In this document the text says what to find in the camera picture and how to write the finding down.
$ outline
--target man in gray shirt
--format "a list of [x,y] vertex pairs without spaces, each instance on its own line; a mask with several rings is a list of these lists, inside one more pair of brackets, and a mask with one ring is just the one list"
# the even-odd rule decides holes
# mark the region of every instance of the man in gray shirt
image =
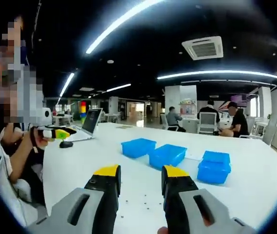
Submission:
[[[185,133],[186,130],[184,128],[181,128],[178,124],[178,120],[182,120],[182,117],[179,116],[176,113],[176,110],[173,106],[169,108],[169,113],[167,114],[167,121],[169,126],[178,126],[178,132],[183,132]],[[175,128],[168,128],[168,130],[174,131]]]

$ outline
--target black cap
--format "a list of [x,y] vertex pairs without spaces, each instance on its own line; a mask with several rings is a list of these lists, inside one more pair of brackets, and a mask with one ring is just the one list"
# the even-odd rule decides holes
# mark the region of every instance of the black cap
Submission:
[[238,108],[237,103],[234,102],[234,101],[231,101],[231,102],[227,105],[227,108],[230,108],[231,106],[232,106],[232,107],[235,107],[235,108]]

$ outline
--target man in black shirt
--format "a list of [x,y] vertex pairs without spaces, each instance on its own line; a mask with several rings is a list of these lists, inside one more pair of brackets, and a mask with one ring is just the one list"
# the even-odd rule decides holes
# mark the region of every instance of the man in black shirt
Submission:
[[207,105],[206,107],[202,107],[202,108],[199,110],[199,112],[198,112],[198,114],[197,114],[197,119],[199,119],[199,116],[200,116],[200,113],[201,113],[201,112],[216,113],[216,114],[217,114],[217,123],[219,123],[219,122],[220,122],[220,116],[219,116],[219,114],[218,114],[218,111],[217,111],[216,109],[213,108],[214,104],[215,104],[214,101],[212,101],[212,100],[208,101],[208,105]]
[[219,132],[220,136],[239,137],[240,135],[249,135],[247,120],[244,114],[241,111],[238,111],[237,103],[231,101],[227,108],[230,116],[234,116],[233,122],[229,129],[223,129]]

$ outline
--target blue plastic box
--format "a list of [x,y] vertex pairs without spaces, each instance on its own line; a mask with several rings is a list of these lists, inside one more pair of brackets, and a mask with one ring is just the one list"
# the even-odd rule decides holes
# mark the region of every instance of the blue plastic box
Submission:
[[219,153],[213,151],[206,151],[203,154],[202,160],[209,162],[221,162],[230,164],[230,154],[228,153]]
[[198,165],[197,179],[211,184],[223,184],[231,172],[230,155],[206,151]]
[[164,165],[176,167],[185,158],[187,148],[165,144],[149,153],[149,164],[161,170]]
[[123,142],[121,143],[121,146],[123,155],[131,158],[138,158],[154,150],[156,147],[156,141],[139,138]]

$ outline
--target computer mouse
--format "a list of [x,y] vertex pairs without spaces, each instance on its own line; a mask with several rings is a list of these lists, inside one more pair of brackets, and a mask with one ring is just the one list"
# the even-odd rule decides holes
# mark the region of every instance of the computer mouse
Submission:
[[69,148],[69,147],[72,147],[74,144],[70,141],[62,141],[60,144],[59,144],[59,147],[60,148]]

